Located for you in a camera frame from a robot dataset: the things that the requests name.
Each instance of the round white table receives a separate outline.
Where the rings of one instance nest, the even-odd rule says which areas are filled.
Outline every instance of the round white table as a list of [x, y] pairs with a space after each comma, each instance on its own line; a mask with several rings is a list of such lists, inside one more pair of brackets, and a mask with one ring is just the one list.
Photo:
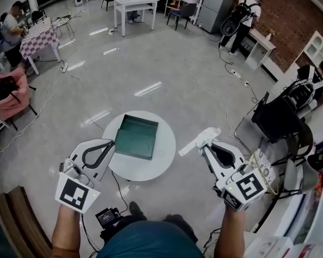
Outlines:
[[176, 139], [170, 126], [161, 117], [146, 111], [130, 111], [113, 119], [103, 133], [104, 139], [115, 140], [123, 117], [128, 114], [159, 123], [152, 160], [139, 159], [115, 153], [109, 163], [110, 169], [118, 176], [130, 181], [148, 181], [164, 173], [173, 161]]

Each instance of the pink chair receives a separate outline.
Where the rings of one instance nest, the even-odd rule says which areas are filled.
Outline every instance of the pink chair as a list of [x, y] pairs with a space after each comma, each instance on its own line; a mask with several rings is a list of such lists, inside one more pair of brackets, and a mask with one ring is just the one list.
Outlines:
[[0, 78], [4, 78], [7, 76], [12, 76], [16, 81], [18, 90], [13, 91], [12, 93], [19, 99], [20, 103], [13, 97], [13, 95], [9, 95], [7, 98], [0, 101], [0, 116], [3, 120], [9, 119], [14, 128], [17, 130], [17, 127], [13, 123], [12, 119], [10, 119], [12, 116], [23, 111], [26, 107], [29, 107], [36, 116], [37, 113], [30, 105], [28, 92], [28, 87], [30, 86], [27, 83], [24, 70], [21, 67], [18, 67], [17, 69], [8, 74], [0, 75]]

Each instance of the green box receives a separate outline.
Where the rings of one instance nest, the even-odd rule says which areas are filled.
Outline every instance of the green box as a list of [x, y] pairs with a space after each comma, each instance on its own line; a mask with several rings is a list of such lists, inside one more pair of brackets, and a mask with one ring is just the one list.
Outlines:
[[119, 154], [152, 160], [158, 123], [124, 115], [115, 139]]

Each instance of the refrigerator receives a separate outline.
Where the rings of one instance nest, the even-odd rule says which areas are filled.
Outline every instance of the refrigerator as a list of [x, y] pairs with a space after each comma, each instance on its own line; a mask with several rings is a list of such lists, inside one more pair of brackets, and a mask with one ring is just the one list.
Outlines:
[[233, 0], [203, 0], [198, 24], [209, 33], [220, 32], [221, 24], [229, 14]]

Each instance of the blue shirt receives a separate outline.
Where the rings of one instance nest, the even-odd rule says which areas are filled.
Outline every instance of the blue shirt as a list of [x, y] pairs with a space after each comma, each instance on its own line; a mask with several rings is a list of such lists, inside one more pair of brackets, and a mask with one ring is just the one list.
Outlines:
[[138, 221], [115, 234], [97, 258], [203, 258], [196, 244], [176, 225]]

